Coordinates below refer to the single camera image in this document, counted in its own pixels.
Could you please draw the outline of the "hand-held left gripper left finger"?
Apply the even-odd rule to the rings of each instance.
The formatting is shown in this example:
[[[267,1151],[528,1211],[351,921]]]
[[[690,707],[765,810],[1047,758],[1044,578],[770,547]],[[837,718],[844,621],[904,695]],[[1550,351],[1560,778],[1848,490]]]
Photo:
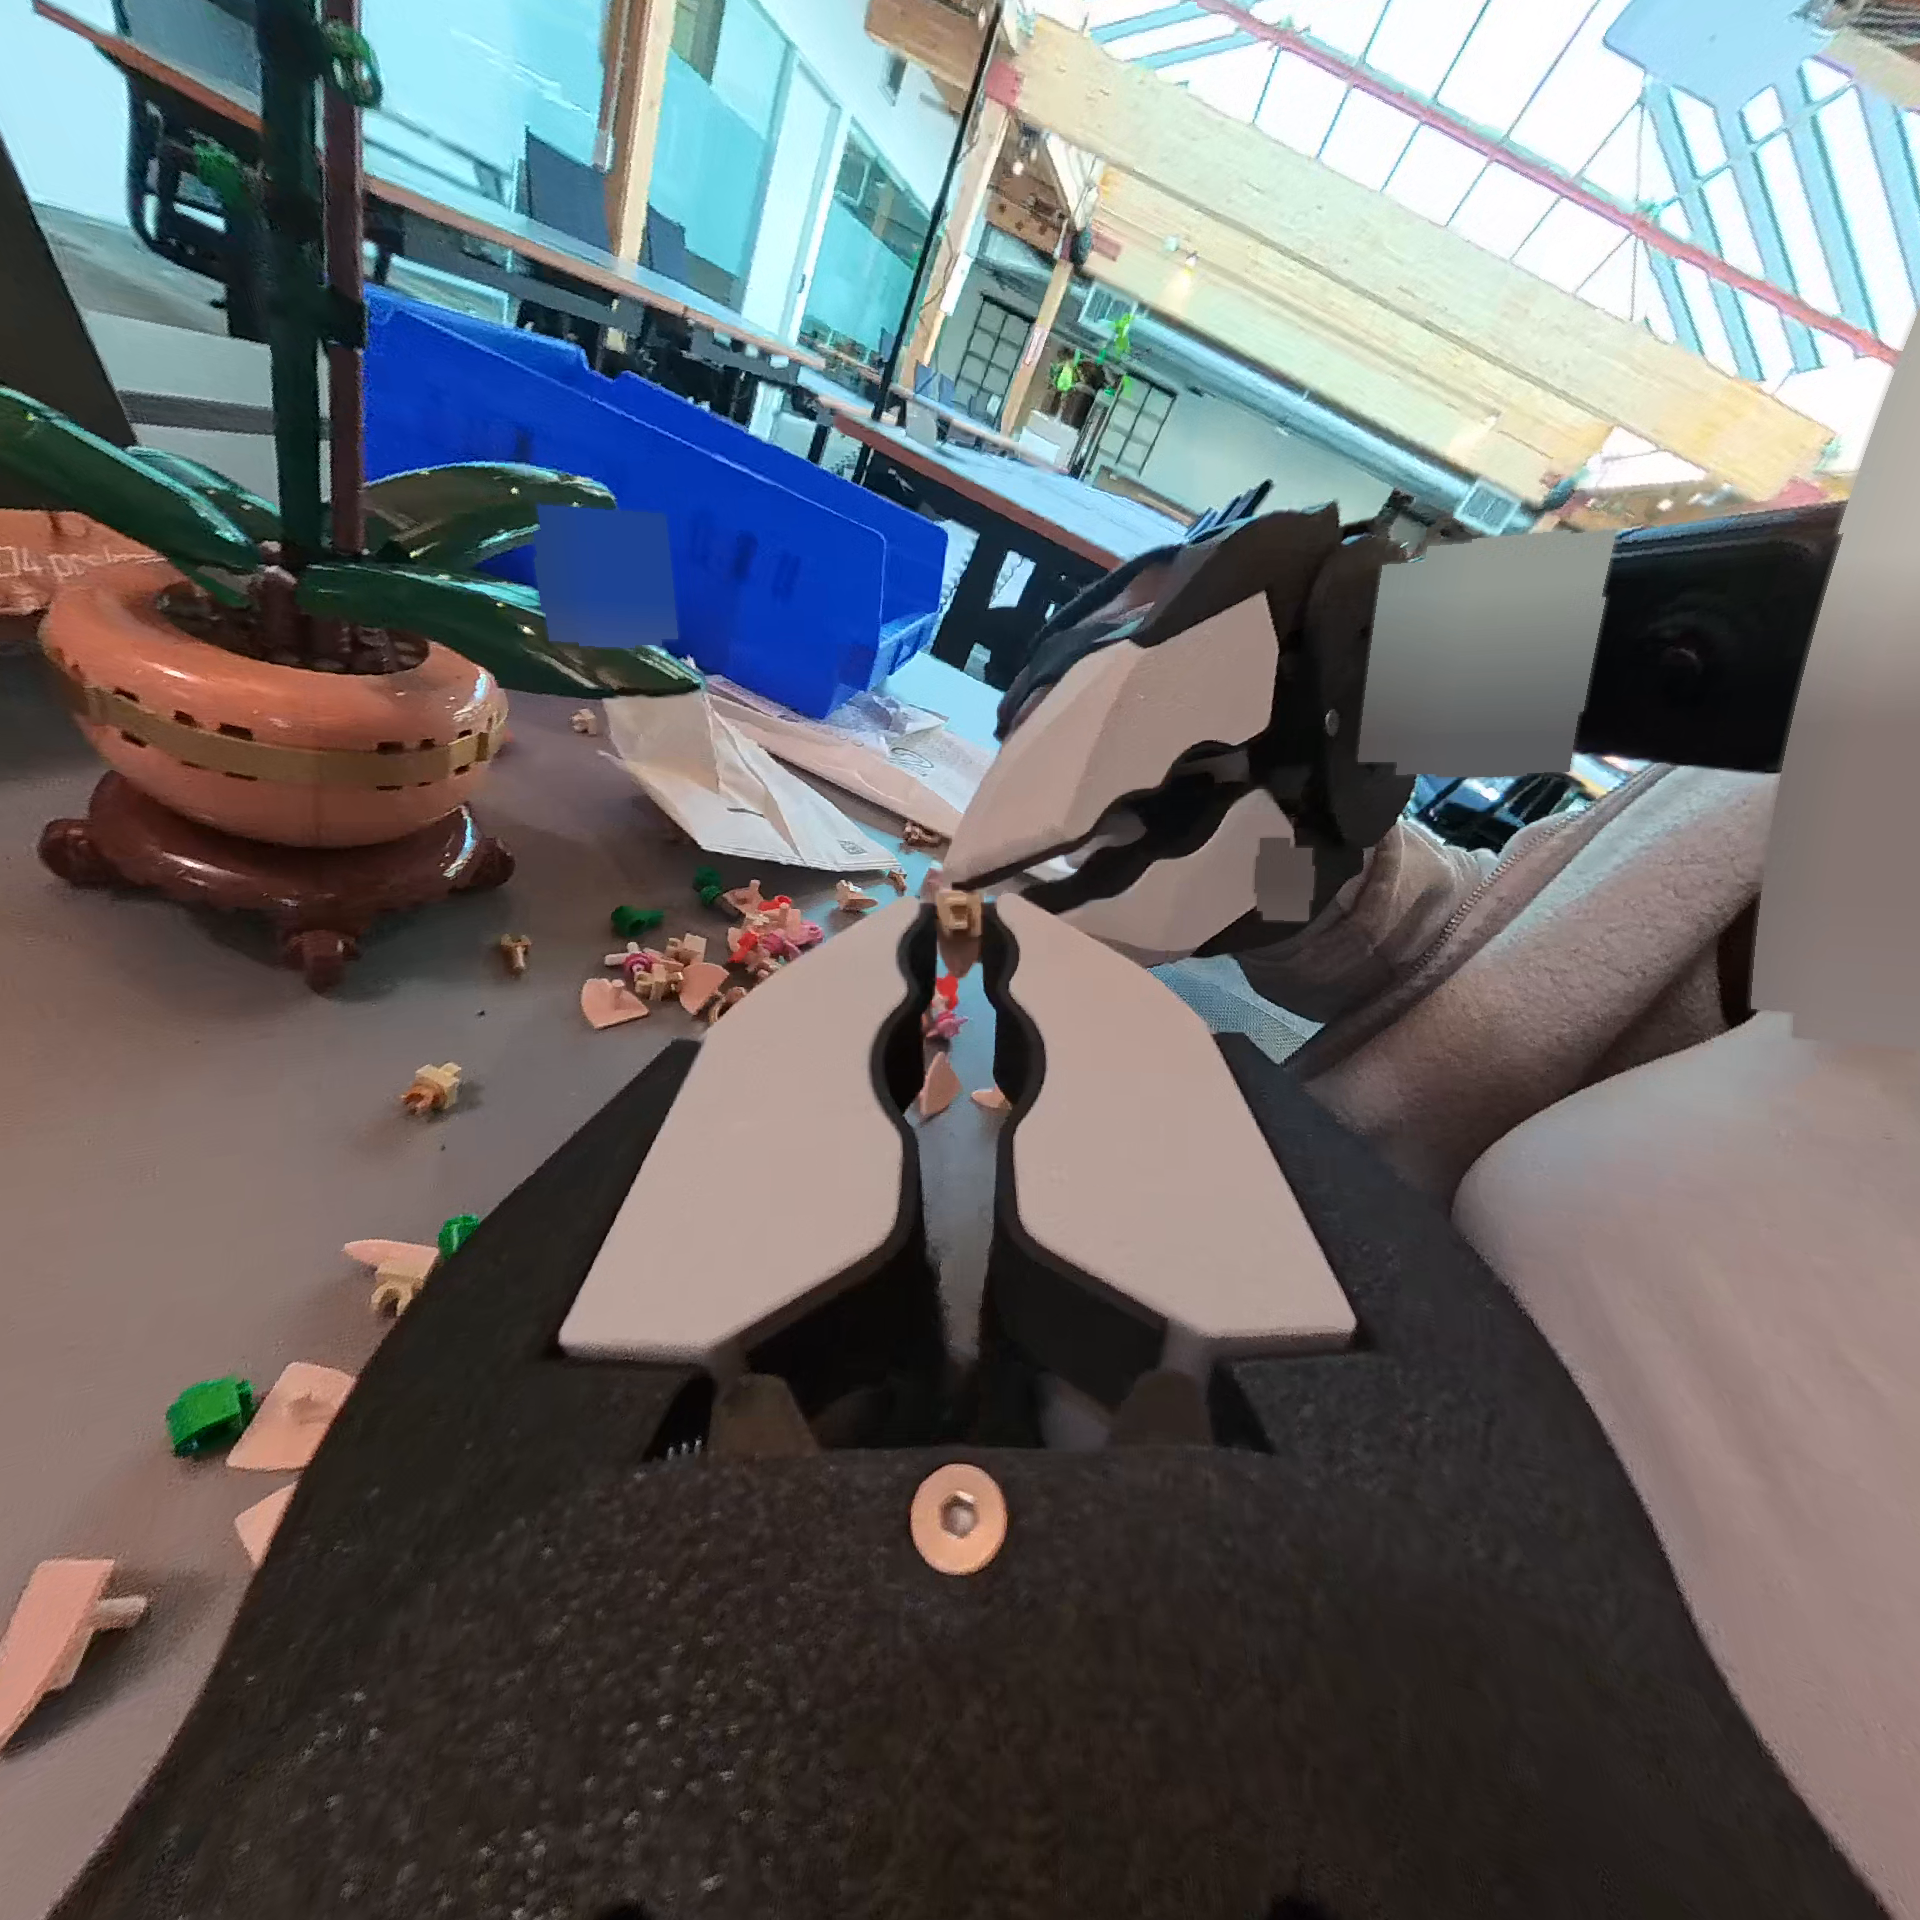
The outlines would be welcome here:
[[[908,1105],[935,911],[877,910],[704,1044],[560,1322],[570,1361],[861,1368],[941,1350]]]

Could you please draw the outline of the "pile of small toy bricks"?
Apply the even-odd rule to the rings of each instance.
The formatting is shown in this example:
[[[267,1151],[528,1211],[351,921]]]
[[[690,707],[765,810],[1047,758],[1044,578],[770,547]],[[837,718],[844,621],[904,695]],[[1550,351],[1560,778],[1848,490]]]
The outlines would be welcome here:
[[[697,1027],[714,1027],[757,987],[825,944],[825,927],[788,895],[762,892],[757,880],[728,885],[720,910],[707,910],[697,898],[694,902],[720,914],[724,927],[672,928],[661,910],[658,935],[625,944],[612,938],[601,972],[578,995],[590,1028],[632,1027],[658,1011],[682,1011]]]

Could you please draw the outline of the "white paper sheet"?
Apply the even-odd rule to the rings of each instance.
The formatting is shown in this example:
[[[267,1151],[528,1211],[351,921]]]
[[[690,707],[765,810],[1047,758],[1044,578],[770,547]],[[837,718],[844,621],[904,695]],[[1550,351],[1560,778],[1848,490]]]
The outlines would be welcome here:
[[[865,692],[828,718],[802,718],[744,685],[710,681],[717,715],[765,754],[862,800],[897,822],[950,841],[972,807],[995,747],[980,747],[950,718]]]

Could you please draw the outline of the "grey desk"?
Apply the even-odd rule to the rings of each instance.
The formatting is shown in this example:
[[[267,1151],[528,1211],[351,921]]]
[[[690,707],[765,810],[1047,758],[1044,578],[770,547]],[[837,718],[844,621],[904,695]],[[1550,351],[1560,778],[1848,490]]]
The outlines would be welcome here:
[[[478,804],[515,877],[381,924],[311,995],[251,921],[42,870],[100,770],[38,650],[4,658],[4,1615],[55,1557],[115,1560],[108,1591],[151,1607],[4,1750],[7,1918],[47,1918],[138,1798],[251,1585],[232,1522],[295,1480],[177,1461],[167,1405],[291,1361],[358,1375],[390,1320],[344,1247],[491,1211],[685,1035],[585,1027],[614,905],[714,931],[700,865],[832,898],[685,844],[570,718],[517,701]],[[531,938],[527,977],[500,935]],[[401,1112],[425,1062],[467,1075],[438,1121]]]

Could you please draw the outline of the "pink petal brick with peg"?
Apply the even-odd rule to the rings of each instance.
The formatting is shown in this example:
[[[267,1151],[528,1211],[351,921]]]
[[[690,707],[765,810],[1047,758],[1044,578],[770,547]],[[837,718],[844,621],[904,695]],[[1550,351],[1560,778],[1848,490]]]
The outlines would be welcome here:
[[[438,1242],[404,1242],[394,1237],[358,1237],[344,1258],[371,1274],[370,1305],[375,1314],[401,1317],[444,1264]]]
[[[31,1571],[4,1632],[4,1747],[81,1671],[88,1645],[141,1622],[147,1594],[111,1594],[115,1560],[58,1557]]]

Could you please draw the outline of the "background table with black legs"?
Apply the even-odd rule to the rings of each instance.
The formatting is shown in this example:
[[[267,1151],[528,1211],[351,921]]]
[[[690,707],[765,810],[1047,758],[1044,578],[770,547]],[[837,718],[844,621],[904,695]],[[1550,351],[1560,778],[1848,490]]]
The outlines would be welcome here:
[[[935,658],[968,668],[984,654],[984,678],[1001,692],[1078,592],[1188,535],[1177,518],[1014,454],[920,444],[834,388],[817,388],[808,407],[817,441],[857,447],[857,485],[972,535]]]

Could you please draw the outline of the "dark grey board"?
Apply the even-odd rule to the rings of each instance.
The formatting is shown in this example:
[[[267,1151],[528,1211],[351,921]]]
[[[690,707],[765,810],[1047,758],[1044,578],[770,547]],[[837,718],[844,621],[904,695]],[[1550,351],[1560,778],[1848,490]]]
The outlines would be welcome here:
[[[4,150],[4,385],[47,400],[111,447],[138,441],[8,150]]]

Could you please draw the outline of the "long wooden background table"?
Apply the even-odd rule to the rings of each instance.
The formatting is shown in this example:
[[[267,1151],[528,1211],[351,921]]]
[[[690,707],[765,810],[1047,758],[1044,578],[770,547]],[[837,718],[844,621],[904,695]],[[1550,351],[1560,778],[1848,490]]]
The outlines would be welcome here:
[[[35,15],[88,44],[127,80],[151,82],[198,115],[208,115],[220,125],[224,147],[237,152],[244,140],[261,140],[261,108],[250,91],[234,91],[192,67],[167,60],[151,45],[118,34],[72,7],[35,2]],[[441,275],[474,277],[512,297],[565,308],[614,332],[634,332],[638,311],[664,315],[717,341],[720,365],[784,385],[822,388],[822,354],[757,328],[734,308],[710,302],[670,277],[574,244],[560,228],[528,221],[508,207],[464,190],[450,190],[441,198],[371,167],[365,168],[365,194],[407,217],[407,240],[421,244],[417,257]]]

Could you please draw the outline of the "person's right forearm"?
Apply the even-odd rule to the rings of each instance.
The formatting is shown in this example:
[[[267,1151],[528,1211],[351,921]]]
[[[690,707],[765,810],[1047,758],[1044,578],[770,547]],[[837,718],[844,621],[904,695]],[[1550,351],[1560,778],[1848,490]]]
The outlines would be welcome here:
[[[1558,1101],[1752,1017],[1774,800],[1778,778],[1652,765],[1497,854],[1394,822],[1241,967],[1317,1027],[1291,1058],[1305,1091],[1448,1204]]]

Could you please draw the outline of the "blue plastic bin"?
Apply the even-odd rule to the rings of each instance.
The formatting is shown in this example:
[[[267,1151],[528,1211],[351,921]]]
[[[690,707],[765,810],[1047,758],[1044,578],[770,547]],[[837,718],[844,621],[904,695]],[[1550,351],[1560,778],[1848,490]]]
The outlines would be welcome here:
[[[667,521],[682,652],[802,718],[935,642],[945,532],[574,342],[365,294],[371,477],[517,464]]]

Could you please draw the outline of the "white paper bag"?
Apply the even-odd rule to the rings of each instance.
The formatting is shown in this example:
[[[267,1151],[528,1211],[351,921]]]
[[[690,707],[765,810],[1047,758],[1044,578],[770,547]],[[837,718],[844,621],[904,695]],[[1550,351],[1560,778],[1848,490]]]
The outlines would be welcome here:
[[[881,877],[894,854],[737,731],[710,695],[605,701],[612,754],[712,854],[825,877]]]

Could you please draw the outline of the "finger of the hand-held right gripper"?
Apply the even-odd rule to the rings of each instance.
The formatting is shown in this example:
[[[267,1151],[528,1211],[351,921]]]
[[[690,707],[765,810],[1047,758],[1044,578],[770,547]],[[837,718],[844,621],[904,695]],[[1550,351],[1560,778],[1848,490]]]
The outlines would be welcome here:
[[[1247,748],[1271,721],[1280,625],[1252,592],[1171,637],[1117,637],[1008,731],[955,830],[944,877],[985,888],[1091,851],[1147,851],[1147,800],[1202,752]]]
[[[1352,848],[1290,814],[1301,797],[1302,774],[1201,762],[1121,800],[1034,902],[1137,962],[1280,945],[1352,880]]]

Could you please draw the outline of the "black office chair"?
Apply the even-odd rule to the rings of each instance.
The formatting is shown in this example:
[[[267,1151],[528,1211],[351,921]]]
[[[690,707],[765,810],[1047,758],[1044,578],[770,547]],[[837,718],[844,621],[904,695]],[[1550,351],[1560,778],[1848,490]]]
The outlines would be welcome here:
[[[261,94],[258,11],[258,2],[111,7],[118,34],[141,51],[250,102]],[[251,240],[198,175],[202,147],[254,167],[258,135],[144,68],[121,72],[128,91],[127,214],[138,240],[215,282],[232,337],[267,342]]]

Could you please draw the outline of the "brick-built orchid in pink pot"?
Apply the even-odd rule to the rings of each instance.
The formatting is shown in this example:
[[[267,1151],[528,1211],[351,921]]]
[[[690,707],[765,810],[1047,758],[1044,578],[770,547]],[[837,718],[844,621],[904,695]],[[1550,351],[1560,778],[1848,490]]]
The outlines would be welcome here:
[[[508,695],[700,697],[672,642],[562,640],[541,588],[484,574],[541,511],[612,532],[605,485],[537,465],[365,475],[364,112],[382,82],[358,2],[258,2],[258,158],[200,144],[237,228],[272,361],[278,501],[102,434],[55,377],[4,384],[4,475],[144,552],[55,588],[38,642],[108,762],[82,817],[42,830],[72,885],[275,924],[327,995],[391,911],[490,892],[515,854],[472,794]]]

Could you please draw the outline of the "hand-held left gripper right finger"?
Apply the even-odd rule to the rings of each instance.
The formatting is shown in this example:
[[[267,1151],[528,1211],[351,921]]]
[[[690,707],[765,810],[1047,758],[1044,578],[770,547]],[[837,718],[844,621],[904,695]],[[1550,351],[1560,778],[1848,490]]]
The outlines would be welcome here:
[[[985,911],[980,972],[1005,1344],[1044,1375],[1347,1352],[1357,1312],[1201,1015],[1024,898]]]

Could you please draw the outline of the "black pole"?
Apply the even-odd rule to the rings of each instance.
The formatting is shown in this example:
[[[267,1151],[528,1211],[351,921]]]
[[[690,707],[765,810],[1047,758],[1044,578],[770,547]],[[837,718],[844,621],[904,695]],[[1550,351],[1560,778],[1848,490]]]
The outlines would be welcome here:
[[[937,337],[937,325],[935,328],[925,325],[928,311],[925,297],[931,297],[935,261],[950,234],[955,185],[964,172],[964,164],[972,158],[975,150],[975,125],[980,118],[980,102],[985,94],[985,78],[995,64],[998,41],[1002,34],[1005,2],[984,2],[978,18],[980,18],[980,50],[975,57],[975,72],[964,97],[964,108],[957,112],[945,172],[935,194],[924,248],[917,255],[917,267],[908,280],[908,294],[904,300],[901,328],[881,371],[877,397],[872,407],[872,424],[890,421],[897,404],[894,388],[901,384],[904,361],[908,361],[908,365],[925,362],[925,358],[931,354],[931,341]]]

